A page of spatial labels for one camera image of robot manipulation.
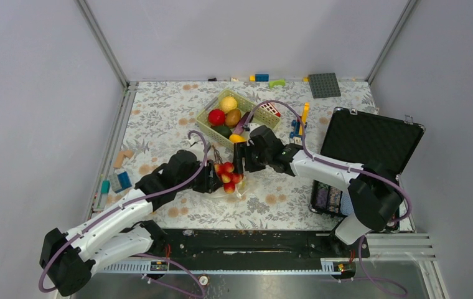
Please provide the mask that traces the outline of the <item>clear dotted zip top bag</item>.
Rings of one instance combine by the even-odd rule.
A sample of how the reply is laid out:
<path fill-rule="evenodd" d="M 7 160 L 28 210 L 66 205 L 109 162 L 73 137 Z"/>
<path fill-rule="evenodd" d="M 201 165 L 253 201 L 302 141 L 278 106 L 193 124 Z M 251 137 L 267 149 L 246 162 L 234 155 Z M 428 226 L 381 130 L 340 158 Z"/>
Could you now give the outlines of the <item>clear dotted zip top bag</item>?
<path fill-rule="evenodd" d="M 238 174 L 232 162 L 220 158 L 209 160 L 214 171 L 214 191 L 207 193 L 210 199 L 224 199 L 227 201 L 244 201 L 257 189 L 256 182 L 251 176 Z"/>

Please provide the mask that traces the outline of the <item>purple eggplant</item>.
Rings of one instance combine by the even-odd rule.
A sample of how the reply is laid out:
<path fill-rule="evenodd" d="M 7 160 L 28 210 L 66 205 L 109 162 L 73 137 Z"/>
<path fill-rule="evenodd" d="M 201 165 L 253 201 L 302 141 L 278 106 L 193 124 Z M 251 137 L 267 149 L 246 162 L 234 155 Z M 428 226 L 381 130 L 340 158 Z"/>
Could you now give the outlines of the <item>purple eggplant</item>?
<path fill-rule="evenodd" d="M 237 123 L 236 127 L 234 128 L 233 130 L 233 134 L 236 134 L 236 135 L 240 135 L 244 132 L 244 124 L 246 122 L 246 119 L 248 118 L 249 116 L 249 113 L 246 112 L 242 117 L 241 119 L 239 120 L 239 122 Z"/>

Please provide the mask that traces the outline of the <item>orange mango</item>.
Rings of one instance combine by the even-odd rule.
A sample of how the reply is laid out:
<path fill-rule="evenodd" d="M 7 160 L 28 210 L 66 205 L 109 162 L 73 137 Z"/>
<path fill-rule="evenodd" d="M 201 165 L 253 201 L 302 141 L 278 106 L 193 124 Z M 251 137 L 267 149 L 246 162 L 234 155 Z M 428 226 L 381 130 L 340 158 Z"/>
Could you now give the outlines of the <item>orange mango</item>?
<path fill-rule="evenodd" d="M 231 134 L 229 136 L 229 140 L 232 142 L 232 143 L 242 143 L 242 142 L 246 142 L 246 138 L 242 137 L 241 135 L 238 135 L 238 134 Z"/>

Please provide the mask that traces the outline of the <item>red apple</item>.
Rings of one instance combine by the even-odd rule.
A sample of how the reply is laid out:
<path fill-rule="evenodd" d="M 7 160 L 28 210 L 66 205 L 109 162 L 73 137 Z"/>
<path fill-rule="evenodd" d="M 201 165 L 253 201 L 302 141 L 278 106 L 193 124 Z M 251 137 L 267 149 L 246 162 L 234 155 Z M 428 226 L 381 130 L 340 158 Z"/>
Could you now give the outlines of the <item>red apple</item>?
<path fill-rule="evenodd" d="M 213 109 L 207 115 L 207 121 L 211 126 L 224 125 L 226 120 L 226 114 L 221 109 Z"/>

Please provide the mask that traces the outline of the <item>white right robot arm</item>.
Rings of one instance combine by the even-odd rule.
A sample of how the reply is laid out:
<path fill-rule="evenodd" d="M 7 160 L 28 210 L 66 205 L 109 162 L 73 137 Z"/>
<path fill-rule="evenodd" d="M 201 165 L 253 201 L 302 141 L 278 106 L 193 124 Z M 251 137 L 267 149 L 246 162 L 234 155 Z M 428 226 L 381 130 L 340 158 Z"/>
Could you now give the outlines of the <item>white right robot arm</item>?
<path fill-rule="evenodd" d="M 382 165 L 348 163 L 311 153 L 304 145 L 284 144 L 264 125 L 251 130 L 248 141 L 234 143 L 233 165 L 238 174 L 270 167 L 348 193 L 354 211 L 333 229 L 329 241 L 339 257 L 351 252 L 361 236 L 383 230 L 405 197 Z"/>

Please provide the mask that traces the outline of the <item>brown kiwi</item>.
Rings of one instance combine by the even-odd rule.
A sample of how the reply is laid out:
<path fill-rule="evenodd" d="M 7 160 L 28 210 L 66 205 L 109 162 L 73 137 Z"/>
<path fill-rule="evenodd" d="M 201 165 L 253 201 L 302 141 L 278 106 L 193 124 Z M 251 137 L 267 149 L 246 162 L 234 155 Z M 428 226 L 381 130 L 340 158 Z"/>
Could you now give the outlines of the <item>brown kiwi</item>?
<path fill-rule="evenodd" d="M 236 127 L 240 119 L 241 119 L 241 111 L 239 109 L 232 110 L 226 114 L 225 126 L 229 128 L 234 128 Z"/>

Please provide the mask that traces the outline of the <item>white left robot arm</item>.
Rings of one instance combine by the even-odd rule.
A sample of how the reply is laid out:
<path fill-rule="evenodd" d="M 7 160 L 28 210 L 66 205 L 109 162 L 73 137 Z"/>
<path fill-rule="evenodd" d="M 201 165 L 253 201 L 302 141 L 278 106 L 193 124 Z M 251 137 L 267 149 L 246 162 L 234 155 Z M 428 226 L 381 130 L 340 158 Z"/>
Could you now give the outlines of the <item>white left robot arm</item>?
<path fill-rule="evenodd" d="M 152 256 L 163 253 L 166 240 L 154 229 L 125 230 L 172 202 L 179 192 L 214 192 L 216 186 L 208 181 L 214 173 L 208 152 L 199 144 L 181 149 L 96 217 L 65 232 L 55 228 L 46 233 L 39 259 L 39 290 L 69 296 L 115 262 L 145 252 Z"/>

